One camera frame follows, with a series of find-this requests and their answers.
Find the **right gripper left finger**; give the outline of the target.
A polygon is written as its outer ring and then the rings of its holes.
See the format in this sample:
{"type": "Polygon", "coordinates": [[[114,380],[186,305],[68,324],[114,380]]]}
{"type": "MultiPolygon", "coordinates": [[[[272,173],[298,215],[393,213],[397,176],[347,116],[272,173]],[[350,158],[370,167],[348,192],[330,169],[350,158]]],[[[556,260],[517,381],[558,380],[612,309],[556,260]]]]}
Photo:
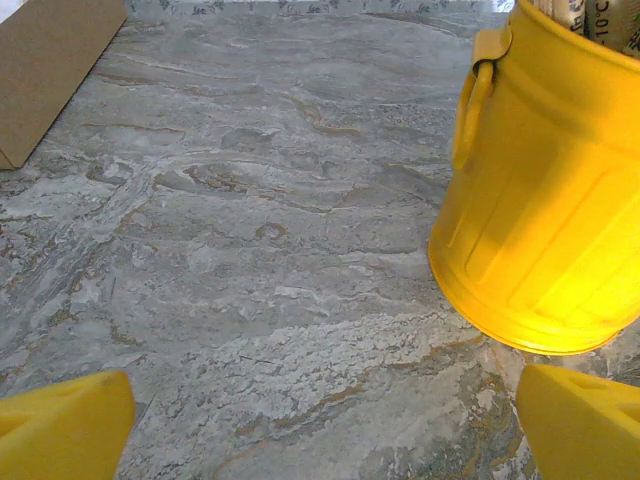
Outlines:
{"type": "Polygon", "coordinates": [[[113,480],[134,418],[121,370],[0,398],[0,480],[113,480]]]}

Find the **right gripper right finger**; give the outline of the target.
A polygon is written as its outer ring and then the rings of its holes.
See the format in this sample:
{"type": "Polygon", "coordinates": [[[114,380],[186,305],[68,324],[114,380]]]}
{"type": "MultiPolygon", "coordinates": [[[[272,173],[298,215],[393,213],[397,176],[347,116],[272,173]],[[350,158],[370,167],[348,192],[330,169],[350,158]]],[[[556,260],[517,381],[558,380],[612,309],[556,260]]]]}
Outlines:
{"type": "Polygon", "coordinates": [[[542,480],[640,480],[640,388],[529,365],[518,417],[542,480]]]}

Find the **brown cardboard tray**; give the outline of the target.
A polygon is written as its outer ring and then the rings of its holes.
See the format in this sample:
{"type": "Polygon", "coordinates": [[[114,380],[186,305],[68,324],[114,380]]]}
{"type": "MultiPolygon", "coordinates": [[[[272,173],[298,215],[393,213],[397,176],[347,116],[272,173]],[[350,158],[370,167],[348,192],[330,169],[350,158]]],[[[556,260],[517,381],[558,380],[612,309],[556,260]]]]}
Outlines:
{"type": "Polygon", "coordinates": [[[0,0],[0,170],[24,165],[126,19],[124,0],[0,0]]]}

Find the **yellow metal bucket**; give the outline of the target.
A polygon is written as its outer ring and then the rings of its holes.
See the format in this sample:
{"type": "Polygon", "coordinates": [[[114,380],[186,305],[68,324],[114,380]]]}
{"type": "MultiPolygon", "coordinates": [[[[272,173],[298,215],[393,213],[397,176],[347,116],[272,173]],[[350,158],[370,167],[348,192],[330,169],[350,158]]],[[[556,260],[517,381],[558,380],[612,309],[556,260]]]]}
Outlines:
{"type": "Polygon", "coordinates": [[[480,31],[428,257],[446,299],[543,355],[640,318],[640,60],[517,0],[480,31]]]}

